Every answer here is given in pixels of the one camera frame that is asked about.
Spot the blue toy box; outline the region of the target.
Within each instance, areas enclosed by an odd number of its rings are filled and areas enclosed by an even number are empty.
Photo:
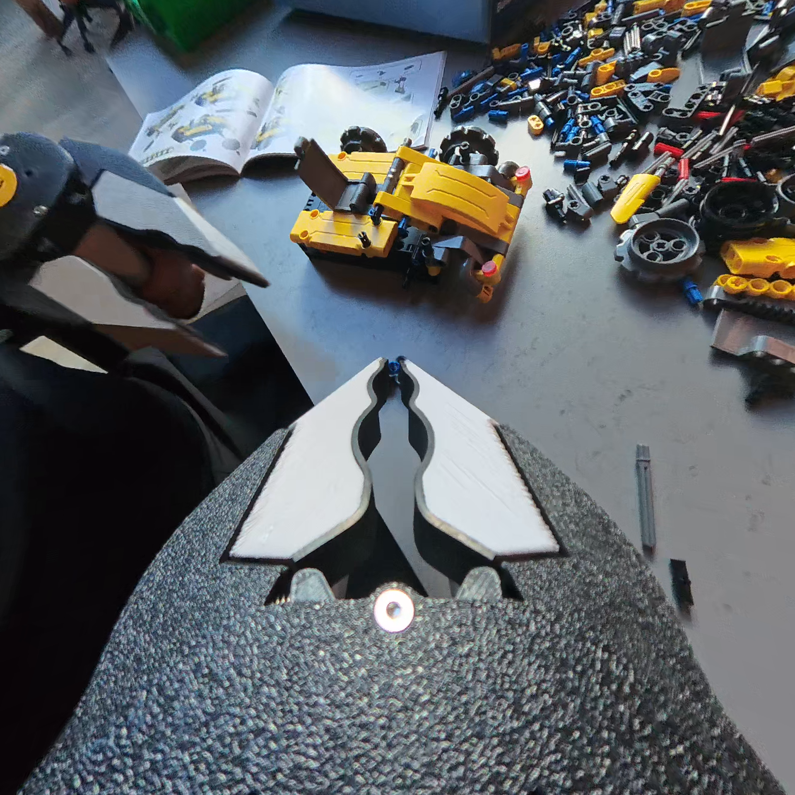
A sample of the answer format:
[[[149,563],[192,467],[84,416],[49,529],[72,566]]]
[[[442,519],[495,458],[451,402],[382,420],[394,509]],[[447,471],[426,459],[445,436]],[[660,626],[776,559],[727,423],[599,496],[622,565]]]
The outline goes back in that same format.
[[[585,1],[284,1],[295,11],[482,45],[534,36]]]

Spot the person's legs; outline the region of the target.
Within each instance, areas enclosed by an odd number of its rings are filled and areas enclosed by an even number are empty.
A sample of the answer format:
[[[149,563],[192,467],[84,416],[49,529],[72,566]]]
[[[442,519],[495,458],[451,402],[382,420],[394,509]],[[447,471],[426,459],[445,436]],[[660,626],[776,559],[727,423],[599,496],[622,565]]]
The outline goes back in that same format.
[[[15,793],[80,700],[107,637],[179,524],[311,405],[249,297],[195,326],[227,353],[168,357],[227,421],[233,448],[153,383],[2,342],[2,793]]]

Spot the yellow toy brick vehicle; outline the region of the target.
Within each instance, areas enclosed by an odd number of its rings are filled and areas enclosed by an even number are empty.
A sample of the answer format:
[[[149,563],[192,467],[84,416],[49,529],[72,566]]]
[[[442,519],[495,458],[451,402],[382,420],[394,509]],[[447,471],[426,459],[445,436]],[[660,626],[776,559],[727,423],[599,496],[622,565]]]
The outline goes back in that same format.
[[[294,147],[311,194],[290,239],[308,259],[397,273],[405,287],[456,277],[462,291],[491,301],[532,187],[530,168],[500,161],[492,136],[474,126],[454,128],[437,154],[408,138],[389,151],[360,126],[341,145],[326,154],[300,137]]]

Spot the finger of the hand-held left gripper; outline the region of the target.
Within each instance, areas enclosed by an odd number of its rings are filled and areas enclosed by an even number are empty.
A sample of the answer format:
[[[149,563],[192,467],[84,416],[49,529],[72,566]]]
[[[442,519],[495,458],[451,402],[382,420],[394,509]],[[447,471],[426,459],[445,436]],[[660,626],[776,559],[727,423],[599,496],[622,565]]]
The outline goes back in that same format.
[[[185,323],[117,289],[105,277],[77,281],[61,292],[44,283],[25,285],[25,313],[38,335],[86,360],[120,360],[144,350],[224,359],[222,347]]]
[[[253,261],[192,204],[162,184],[112,172],[86,172],[95,220],[85,233],[85,259],[140,287],[153,266],[146,251],[177,253],[216,277],[258,287],[269,282]]]

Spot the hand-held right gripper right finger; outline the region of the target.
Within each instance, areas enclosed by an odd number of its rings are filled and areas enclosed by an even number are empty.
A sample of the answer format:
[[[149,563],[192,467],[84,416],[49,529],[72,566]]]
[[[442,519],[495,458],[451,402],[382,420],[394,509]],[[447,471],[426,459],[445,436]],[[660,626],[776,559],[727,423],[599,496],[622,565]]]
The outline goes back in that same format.
[[[415,507],[429,540],[483,560],[526,560],[562,552],[497,422],[412,361],[399,385],[409,440],[419,458]]]

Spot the green plastic bin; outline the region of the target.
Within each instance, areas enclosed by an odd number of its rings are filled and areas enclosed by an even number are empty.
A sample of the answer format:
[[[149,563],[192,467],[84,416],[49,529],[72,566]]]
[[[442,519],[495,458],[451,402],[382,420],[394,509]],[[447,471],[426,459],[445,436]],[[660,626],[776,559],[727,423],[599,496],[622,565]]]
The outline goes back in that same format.
[[[190,53],[258,5],[258,1],[124,1],[155,37]]]

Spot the pile of loose toy bricks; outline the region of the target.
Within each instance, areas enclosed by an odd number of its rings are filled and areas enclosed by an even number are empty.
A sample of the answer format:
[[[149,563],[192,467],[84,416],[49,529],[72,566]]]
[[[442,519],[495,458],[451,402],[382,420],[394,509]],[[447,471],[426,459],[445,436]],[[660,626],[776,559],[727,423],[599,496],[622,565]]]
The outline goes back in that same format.
[[[494,147],[474,120],[549,139],[560,225],[609,210],[614,258],[718,313],[711,347],[793,397],[793,2],[494,2],[484,68],[439,89],[440,154]]]

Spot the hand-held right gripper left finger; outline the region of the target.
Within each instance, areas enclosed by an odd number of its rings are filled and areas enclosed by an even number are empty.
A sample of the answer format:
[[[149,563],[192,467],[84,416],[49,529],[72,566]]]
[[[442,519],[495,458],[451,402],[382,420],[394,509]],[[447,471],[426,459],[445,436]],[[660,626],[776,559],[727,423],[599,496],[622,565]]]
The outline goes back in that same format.
[[[392,381],[375,359],[293,422],[227,550],[231,561],[353,568],[378,528],[369,459]]]

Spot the grey desk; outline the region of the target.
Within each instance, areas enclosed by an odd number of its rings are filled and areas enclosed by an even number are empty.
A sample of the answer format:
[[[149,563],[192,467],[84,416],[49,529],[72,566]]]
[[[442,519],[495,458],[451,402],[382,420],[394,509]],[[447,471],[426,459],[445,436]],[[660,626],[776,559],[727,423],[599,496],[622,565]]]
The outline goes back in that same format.
[[[542,192],[569,183],[524,122],[477,121],[533,188],[487,304],[454,285],[316,268],[289,239],[308,195],[291,163],[186,184],[193,203],[270,281],[247,288],[314,403],[400,354],[510,425],[591,494],[641,549],[634,465],[650,447],[658,545],[689,570],[679,614],[730,718],[793,793],[793,402],[750,411],[743,372],[717,357],[713,316],[677,291],[626,282],[607,213],[569,229]]]

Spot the grey brick axle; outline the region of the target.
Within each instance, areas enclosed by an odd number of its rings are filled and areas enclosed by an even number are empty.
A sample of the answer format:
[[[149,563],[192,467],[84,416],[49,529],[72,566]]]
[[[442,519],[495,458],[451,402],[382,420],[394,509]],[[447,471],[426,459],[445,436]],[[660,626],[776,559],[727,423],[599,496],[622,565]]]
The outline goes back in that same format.
[[[649,446],[643,443],[636,445],[635,478],[641,545],[644,550],[653,553],[657,547],[657,530],[653,505],[651,456]]]

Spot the person's left hand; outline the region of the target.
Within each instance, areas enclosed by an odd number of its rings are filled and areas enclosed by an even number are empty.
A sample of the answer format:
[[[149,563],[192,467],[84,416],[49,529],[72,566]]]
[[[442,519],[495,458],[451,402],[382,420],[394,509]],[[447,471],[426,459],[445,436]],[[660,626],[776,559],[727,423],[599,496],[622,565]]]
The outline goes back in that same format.
[[[204,271],[184,253],[147,245],[139,236],[94,224],[72,253],[178,320],[193,318],[204,302]]]

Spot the building instruction booklet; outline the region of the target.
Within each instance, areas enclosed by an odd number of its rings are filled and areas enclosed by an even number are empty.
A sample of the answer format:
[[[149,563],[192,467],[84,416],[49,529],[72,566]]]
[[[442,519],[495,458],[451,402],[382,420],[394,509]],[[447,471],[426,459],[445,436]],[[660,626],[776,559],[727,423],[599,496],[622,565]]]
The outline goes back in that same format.
[[[216,73],[145,117],[129,155],[164,184],[239,177],[267,158],[294,157],[299,137],[328,154],[350,127],[369,128],[389,151],[407,137],[427,146],[447,54],[381,65],[296,65],[276,83],[242,68]]]

